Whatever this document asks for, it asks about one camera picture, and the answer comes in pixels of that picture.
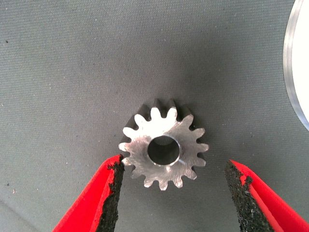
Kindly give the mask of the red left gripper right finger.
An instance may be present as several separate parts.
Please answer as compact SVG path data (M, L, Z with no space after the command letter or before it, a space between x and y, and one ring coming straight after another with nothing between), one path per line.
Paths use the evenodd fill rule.
M241 232L309 230L309 224L246 165L229 160L225 177Z

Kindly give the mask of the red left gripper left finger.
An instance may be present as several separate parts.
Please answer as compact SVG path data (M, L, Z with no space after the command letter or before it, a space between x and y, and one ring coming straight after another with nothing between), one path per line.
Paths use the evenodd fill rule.
M106 159L71 205L55 232L113 232L123 181L123 156Z

